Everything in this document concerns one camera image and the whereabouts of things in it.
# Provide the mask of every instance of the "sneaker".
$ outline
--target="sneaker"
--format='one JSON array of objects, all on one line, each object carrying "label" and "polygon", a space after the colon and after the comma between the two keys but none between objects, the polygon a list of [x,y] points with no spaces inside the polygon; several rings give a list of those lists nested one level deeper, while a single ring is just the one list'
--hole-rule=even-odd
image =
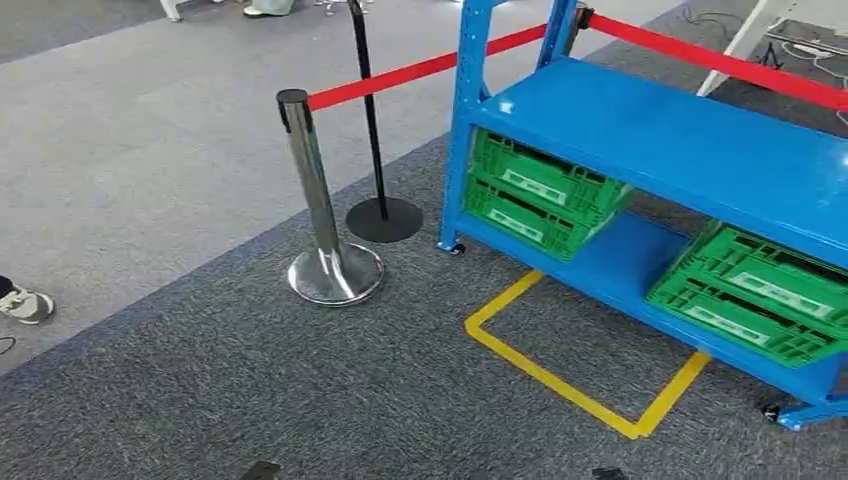
[{"label": "sneaker", "polygon": [[30,292],[15,286],[8,295],[0,298],[0,313],[26,325],[36,325],[53,313],[56,303],[43,293]]}]

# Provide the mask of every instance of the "blue shelving unit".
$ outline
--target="blue shelving unit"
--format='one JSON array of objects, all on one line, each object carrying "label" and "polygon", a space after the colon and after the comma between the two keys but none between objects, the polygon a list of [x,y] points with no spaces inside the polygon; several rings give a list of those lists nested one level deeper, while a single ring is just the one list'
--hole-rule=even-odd
[{"label": "blue shelving unit", "polygon": [[535,72],[494,96],[483,82],[492,0],[465,0],[438,246],[465,234],[804,402],[793,430],[848,416],[833,393],[848,354],[783,367],[648,305],[645,294],[686,238],[620,214],[561,262],[462,212],[477,127],[568,159],[848,268],[848,141],[563,55],[574,0],[554,0]]}]

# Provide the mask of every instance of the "green plastic crate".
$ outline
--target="green plastic crate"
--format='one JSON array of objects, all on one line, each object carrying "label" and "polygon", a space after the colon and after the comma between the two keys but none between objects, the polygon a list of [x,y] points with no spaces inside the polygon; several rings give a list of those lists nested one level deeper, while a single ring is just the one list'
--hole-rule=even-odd
[{"label": "green plastic crate", "polygon": [[581,225],[546,212],[474,176],[468,178],[463,209],[560,260],[570,259],[615,214],[611,212],[594,225]]},{"label": "green plastic crate", "polygon": [[553,207],[558,215],[584,225],[607,218],[633,190],[623,182],[479,128],[470,168],[473,175],[488,175],[499,189],[518,193],[546,210]]},{"label": "green plastic crate", "polygon": [[848,342],[680,272],[657,284],[648,302],[787,367],[800,367],[848,347]]},{"label": "green plastic crate", "polygon": [[848,272],[714,221],[676,269],[829,336],[848,339]]}]

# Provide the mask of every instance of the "red retractable belt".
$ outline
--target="red retractable belt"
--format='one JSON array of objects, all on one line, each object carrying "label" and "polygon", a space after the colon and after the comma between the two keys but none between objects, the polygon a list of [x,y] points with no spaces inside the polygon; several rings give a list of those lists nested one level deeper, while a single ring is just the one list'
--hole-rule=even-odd
[{"label": "red retractable belt", "polygon": [[[536,25],[503,37],[496,38],[486,44],[486,55],[515,48],[525,43],[542,38],[545,35],[545,24]],[[432,75],[456,66],[456,52],[446,53],[424,60],[420,63],[407,65],[396,70],[390,70],[371,78],[351,82],[346,85],[330,88],[309,96],[309,108],[320,110],[331,107],[354,98],[370,93],[379,92],[395,85],[400,85],[427,75]]]},{"label": "red retractable belt", "polygon": [[751,82],[775,92],[800,98],[811,103],[848,110],[848,92],[804,77],[773,70],[758,63],[740,60],[676,38],[667,37],[643,28],[593,14],[589,28],[607,33],[630,43],[679,58],[688,63],[718,70],[727,75]]},{"label": "red retractable belt", "polygon": [[[542,38],[545,24],[511,33],[486,44],[486,55],[509,50]],[[848,92],[766,66],[740,60],[676,38],[628,25],[603,15],[592,14],[588,27],[688,63],[766,87],[838,111],[848,110]],[[331,107],[354,98],[394,87],[456,66],[456,52],[407,65],[374,77],[323,90],[309,96],[313,110]]]}]

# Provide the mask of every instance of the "yellow floor tape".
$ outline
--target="yellow floor tape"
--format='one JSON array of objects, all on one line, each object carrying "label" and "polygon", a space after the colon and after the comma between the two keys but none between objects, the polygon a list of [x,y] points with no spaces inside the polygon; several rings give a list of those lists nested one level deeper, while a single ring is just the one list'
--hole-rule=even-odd
[{"label": "yellow floor tape", "polygon": [[677,402],[677,399],[680,398],[692,381],[695,380],[695,377],[698,376],[704,366],[710,361],[709,355],[703,352],[695,352],[686,361],[683,368],[662,389],[654,401],[651,402],[651,405],[648,406],[648,409],[645,410],[639,421],[634,424],[567,384],[556,375],[537,365],[509,345],[483,330],[483,323],[492,318],[516,298],[520,297],[542,278],[544,278],[542,272],[533,270],[519,279],[514,285],[468,317],[465,320],[465,331],[478,342],[492,349],[493,352],[504,357],[516,367],[527,372],[531,377],[542,382],[551,390],[594,415],[610,427],[618,430],[627,438],[635,440],[636,438],[650,435],[663,417],[668,414],[671,407]]}]

